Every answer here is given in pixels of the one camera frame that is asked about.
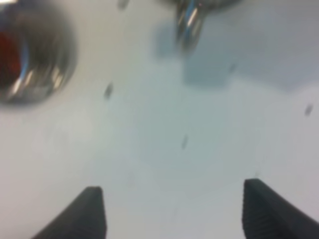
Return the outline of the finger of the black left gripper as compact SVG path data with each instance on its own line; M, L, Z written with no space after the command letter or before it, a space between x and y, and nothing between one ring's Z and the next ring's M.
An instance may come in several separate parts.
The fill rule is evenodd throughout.
M101 187L85 188L35 239L105 239L107 220Z
M319 223L260 179L244 181L242 228L247 239L317 239Z

